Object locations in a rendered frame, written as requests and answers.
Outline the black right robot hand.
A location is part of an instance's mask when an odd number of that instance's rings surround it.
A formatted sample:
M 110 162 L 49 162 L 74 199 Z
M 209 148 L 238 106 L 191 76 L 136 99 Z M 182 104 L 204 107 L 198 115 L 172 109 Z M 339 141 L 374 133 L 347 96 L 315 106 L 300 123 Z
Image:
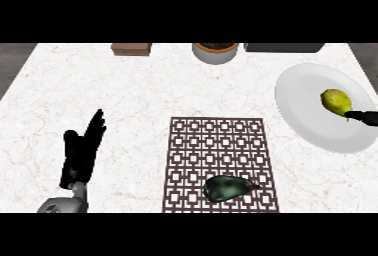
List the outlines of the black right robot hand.
M 347 111 L 344 116 L 361 121 L 368 126 L 378 127 L 378 111 Z

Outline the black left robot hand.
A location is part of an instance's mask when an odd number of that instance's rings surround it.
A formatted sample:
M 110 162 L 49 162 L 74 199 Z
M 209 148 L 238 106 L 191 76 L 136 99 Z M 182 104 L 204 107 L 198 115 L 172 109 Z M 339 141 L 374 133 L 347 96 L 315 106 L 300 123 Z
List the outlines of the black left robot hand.
M 74 130 L 65 131 L 65 162 L 60 182 L 62 189 L 71 190 L 77 182 L 89 183 L 105 131 L 102 110 L 96 111 L 83 136 Z

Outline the yellow pear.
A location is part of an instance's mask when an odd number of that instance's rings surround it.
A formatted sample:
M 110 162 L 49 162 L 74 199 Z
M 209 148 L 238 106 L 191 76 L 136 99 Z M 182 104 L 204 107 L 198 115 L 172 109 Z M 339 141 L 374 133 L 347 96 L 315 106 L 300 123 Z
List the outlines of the yellow pear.
M 340 89 L 327 89 L 321 94 L 321 102 L 324 108 L 342 117 L 353 110 L 350 97 Z

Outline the white plate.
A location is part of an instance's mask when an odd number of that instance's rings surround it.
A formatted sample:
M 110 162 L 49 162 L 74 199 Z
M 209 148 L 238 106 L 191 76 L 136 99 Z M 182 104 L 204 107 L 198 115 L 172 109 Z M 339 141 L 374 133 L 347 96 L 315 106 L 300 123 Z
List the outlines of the white plate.
M 374 101 L 359 83 L 339 70 L 321 64 L 299 64 L 280 76 L 275 99 L 293 130 L 319 148 L 336 153 L 358 153 L 378 139 L 378 127 L 331 113 L 321 101 L 327 89 L 340 89 L 356 111 L 376 111 Z

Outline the brown patterned placemat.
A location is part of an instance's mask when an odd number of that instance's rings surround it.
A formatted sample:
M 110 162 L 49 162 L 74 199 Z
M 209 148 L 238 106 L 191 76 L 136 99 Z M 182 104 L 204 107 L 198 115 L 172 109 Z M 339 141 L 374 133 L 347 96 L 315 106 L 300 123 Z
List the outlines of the brown patterned placemat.
M 213 203 L 207 179 L 241 177 L 260 187 Z M 280 211 L 265 123 L 260 118 L 175 117 L 170 122 L 163 211 L 277 213 Z

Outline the dark green pear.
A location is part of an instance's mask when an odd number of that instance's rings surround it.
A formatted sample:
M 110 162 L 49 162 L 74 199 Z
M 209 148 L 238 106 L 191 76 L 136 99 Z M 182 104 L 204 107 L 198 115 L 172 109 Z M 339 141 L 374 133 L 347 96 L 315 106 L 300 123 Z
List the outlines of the dark green pear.
M 225 202 L 246 194 L 262 186 L 250 180 L 235 176 L 218 175 L 204 184 L 204 195 L 210 202 Z

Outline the dark grey flat block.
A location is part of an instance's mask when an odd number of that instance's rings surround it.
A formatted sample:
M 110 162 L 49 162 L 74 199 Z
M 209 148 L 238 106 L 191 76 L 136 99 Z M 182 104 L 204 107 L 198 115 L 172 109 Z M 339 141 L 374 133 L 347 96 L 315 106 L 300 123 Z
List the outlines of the dark grey flat block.
M 247 52 L 265 53 L 316 53 L 324 43 L 246 43 Z

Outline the brown wooden box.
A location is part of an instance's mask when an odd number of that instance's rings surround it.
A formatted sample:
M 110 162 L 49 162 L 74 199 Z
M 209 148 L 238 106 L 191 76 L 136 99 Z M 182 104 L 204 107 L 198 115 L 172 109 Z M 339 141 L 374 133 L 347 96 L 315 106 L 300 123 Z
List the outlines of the brown wooden box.
M 114 43 L 111 49 L 117 56 L 148 56 L 151 46 L 151 43 Z

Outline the white pot with brown rim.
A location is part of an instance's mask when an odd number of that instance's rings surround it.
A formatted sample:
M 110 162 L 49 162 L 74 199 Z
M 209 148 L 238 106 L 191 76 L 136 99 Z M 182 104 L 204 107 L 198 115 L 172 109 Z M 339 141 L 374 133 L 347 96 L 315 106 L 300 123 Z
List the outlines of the white pot with brown rim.
M 207 64 L 220 65 L 228 63 L 237 56 L 238 43 L 232 43 L 228 48 L 212 49 L 201 43 L 192 44 L 192 52 L 195 57 Z

